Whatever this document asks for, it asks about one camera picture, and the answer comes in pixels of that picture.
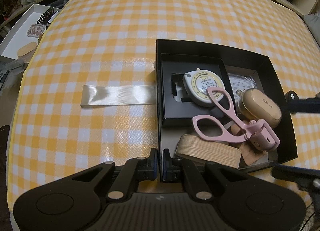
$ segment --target plastic packet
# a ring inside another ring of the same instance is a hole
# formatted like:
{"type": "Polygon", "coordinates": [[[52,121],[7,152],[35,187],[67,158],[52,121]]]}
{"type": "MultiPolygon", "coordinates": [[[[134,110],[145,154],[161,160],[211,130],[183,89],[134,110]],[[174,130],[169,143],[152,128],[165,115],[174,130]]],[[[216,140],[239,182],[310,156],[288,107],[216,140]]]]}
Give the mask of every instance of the plastic packet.
{"type": "Polygon", "coordinates": [[[253,78],[240,76],[232,73],[228,73],[228,77],[231,83],[232,92],[235,97],[235,102],[238,110],[238,102],[240,97],[236,94],[237,90],[241,90],[242,92],[246,91],[247,89],[257,88],[257,85],[253,78]]]}
{"type": "Polygon", "coordinates": [[[30,26],[27,36],[38,38],[45,31],[44,24],[33,24],[30,26]]]}

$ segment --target yellow checkered tablecloth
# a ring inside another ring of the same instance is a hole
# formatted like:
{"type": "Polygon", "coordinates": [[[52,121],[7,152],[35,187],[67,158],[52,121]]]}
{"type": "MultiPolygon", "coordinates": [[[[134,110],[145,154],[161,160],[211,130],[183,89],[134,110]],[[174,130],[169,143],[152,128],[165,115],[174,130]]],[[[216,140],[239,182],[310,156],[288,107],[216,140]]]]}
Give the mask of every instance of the yellow checkered tablecloth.
{"type": "MultiPolygon", "coordinates": [[[[271,0],[71,0],[24,73],[10,140],[8,204],[24,191],[156,146],[154,105],[81,108],[82,85],[153,85],[156,39],[270,57],[284,92],[311,97],[320,52],[296,13],[271,0]]],[[[320,168],[320,115],[292,117],[299,157],[320,168]]],[[[268,171],[257,173],[269,179],[268,171]]]]}

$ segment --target white tape measure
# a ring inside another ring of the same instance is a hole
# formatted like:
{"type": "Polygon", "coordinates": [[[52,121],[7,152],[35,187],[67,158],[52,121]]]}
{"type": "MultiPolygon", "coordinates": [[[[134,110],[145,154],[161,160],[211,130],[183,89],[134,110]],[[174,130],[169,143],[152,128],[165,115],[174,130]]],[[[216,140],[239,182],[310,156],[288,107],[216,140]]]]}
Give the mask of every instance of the white tape measure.
{"type": "MultiPolygon", "coordinates": [[[[214,103],[207,95],[208,87],[225,88],[223,81],[217,74],[199,68],[184,74],[183,84],[192,101],[203,107],[214,106],[214,103]]],[[[213,94],[217,101],[220,101],[223,98],[222,93],[215,92],[213,94]]]]}

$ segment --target pink eyelash curler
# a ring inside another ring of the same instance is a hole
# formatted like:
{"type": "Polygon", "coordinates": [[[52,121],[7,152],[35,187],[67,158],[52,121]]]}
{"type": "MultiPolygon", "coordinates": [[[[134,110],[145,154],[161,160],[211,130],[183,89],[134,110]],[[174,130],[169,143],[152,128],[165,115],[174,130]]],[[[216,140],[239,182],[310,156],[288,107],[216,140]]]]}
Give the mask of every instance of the pink eyelash curler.
{"type": "Polygon", "coordinates": [[[214,102],[214,104],[221,109],[232,121],[234,121],[242,130],[244,134],[241,136],[234,136],[233,134],[229,133],[227,129],[224,128],[224,126],[220,123],[220,121],[211,116],[211,115],[197,115],[192,118],[192,124],[194,130],[197,132],[199,137],[206,141],[225,141],[229,143],[242,143],[246,140],[249,140],[255,148],[257,148],[260,151],[274,151],[278,145],[280,144],[280,140],[273,131],[273,129],[270,127],[270,125],[264,120],[259,119],[258,121],[251,120],[250,124],[245,124],[242,122],[236,115],[232,99],[229,95],[229,93],[219,87],[209,87],[207,88],[207,93],[214,102]],[[229,101],[229,109],[226,110],[222,105],[219,104],[219,102],[215,99],[212,92],[222,92],[229,101]],[[201,119],[209,119],[214,121],[222,130],[222,134],[220,136],[207,136],[204,135],[199,127],[198,127],[198,121],[201,119]]]}

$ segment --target kinyo logo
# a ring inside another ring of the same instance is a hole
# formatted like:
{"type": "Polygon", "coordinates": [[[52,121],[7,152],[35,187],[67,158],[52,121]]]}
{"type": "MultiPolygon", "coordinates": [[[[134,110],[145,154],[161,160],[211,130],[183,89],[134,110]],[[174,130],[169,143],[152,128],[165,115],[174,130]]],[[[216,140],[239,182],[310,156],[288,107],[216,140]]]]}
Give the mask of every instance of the kinyo logo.
{"type": "Polygon", "coordinates": [[[271,105],[268,101],[266,101],[265,99],[263,99],[263,102],[265,102],[269,107],[272,108],[272,105],[271,105]]]}

